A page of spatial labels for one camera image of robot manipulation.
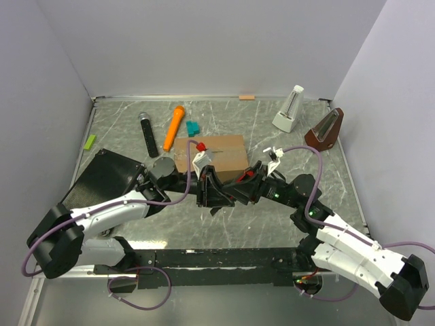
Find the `brown cardboard express box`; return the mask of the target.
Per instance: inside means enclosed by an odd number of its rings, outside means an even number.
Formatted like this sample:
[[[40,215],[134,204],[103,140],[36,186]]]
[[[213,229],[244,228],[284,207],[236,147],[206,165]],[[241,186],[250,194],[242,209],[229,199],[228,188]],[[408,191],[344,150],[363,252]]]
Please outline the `brown cardboard express box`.
[[[187,171],[187,142],[189,138],[178,138],[174,142],[174,161],[179,172]],[[213,152],[211,164],[220,181],[225,182],[238,177],[248,166],[245,141],[241,134],[194,137]]]

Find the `red black utility knife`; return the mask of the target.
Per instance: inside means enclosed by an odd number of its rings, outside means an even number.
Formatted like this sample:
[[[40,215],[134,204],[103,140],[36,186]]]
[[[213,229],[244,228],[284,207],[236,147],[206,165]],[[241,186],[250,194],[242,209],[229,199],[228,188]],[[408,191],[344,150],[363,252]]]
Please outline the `red black utility knife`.
[[[246,170],[238,179],[237,183],[248,180],[250,177],[253,177],[254,172],[252,170]]]

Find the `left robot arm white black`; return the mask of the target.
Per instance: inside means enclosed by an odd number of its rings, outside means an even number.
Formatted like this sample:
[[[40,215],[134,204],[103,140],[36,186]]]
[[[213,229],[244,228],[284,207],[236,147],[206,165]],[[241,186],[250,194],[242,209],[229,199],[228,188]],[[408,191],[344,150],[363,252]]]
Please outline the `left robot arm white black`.
[[[145,183],[118,198],[78,209],[57,204],[29,236],[27,256],[35,258],[39,272],[49,279],[83,265],[106,265],[119,273],[128,272],[135,262],[128,242],[123,238],[97,240],[96,235],[155,215],[189,194],[196,195],[198,206],[213,211],[233,206],[233,197],[223,191],[211,162],[211,155],[201,151],[188,160],[186,173],[174,175],[169,171],[173,162],[159,159]]]

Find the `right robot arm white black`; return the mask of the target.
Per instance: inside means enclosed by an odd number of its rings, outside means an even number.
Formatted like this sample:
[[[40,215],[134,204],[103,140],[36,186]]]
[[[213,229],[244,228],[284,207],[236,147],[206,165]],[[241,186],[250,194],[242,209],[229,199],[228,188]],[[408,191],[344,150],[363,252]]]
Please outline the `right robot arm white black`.
[[[308,235],[296,255],[300,268],[335,272],[371,292],[396,318],[411,320],[429,289],[423,260],[391,251],[357,231],[318,200],[320,190],[309,202],[314,189],[313,175],[301,174],[286,183],[266,176],[261,164],[223,185],[226,195],[243,204],[264,197],[295,210],[291,220]]]

